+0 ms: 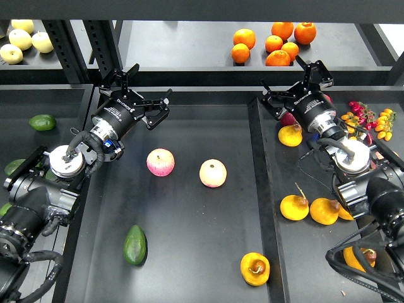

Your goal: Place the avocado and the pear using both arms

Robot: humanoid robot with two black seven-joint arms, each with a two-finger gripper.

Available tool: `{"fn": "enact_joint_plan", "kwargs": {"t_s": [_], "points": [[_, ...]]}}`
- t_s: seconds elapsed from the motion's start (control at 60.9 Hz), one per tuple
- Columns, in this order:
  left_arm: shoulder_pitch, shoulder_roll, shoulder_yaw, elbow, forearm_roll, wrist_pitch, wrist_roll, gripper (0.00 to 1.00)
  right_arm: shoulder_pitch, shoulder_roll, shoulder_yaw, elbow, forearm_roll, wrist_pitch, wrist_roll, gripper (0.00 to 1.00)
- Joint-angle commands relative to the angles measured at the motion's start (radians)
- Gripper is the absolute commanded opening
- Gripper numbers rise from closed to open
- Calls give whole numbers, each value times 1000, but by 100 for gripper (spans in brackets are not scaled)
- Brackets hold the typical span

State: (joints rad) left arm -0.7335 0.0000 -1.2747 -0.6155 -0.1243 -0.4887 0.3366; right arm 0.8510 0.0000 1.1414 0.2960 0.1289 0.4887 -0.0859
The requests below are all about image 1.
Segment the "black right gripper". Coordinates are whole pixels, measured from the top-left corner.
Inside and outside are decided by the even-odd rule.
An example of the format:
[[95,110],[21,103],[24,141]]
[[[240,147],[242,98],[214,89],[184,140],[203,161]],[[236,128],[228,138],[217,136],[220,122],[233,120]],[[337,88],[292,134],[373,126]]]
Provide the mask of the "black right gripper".
[[305,62],[300,56],[295,60],[304,70],[303,80],[286,91],[274,91],[261,80],[265,89],[261,104],[277,121],[292,114],[308,133],[337,133],[336,109],[321,91],[334,85],[331,73],[321,60]]

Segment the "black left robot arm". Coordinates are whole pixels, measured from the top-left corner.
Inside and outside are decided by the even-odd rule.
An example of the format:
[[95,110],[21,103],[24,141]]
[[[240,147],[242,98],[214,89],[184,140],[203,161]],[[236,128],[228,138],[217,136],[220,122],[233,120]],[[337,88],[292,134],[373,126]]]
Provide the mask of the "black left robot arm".
[[[89,131],[75,131],[68,145],[38,147],[5,180],[9,208],[1,216],[1,301],[35,302],[55,284],[63,268],[61,253],[32,251],[39,236],[67,226],[80,204],[84,183],[105,162],[124,153],[122,138],[138,123],[154,129],[169,114],[168,98],[146,99],[129,88],[139,70],[112,69],[99,84],[104,103],[91,116]],[[41,286],[26,297],[20,287],[32,263],[50,261]]]

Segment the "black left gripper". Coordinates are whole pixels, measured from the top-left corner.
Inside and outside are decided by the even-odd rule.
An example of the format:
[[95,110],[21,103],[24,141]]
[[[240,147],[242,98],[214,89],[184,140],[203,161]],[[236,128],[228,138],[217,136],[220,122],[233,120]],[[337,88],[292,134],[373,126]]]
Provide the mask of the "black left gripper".
[[[143,121],[148,130],[153,130],[167,118],[170,112],[168,104],[172,93],[171,88],[162,98],[156,100],[144,99],[128,88],[129,79],[139,69],[138,63],[128,71],[114,68],[102,78],[98,90],[101,94],[110,97],[106,98],[105,102],[92,114],[94,126],[90,131],[99,139],[121,139],[139,121]],[[121,91],[112,92],[111,86],[114,83],[121,88]]]

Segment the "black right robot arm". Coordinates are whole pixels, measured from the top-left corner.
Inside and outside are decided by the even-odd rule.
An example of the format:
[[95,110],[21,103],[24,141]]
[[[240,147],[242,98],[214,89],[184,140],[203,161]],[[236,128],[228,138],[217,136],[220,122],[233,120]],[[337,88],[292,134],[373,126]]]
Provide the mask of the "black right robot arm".
[[323,90],[321,61],[258,97],[273,207],[293,302],[403,301],[403,143],[360,129]]

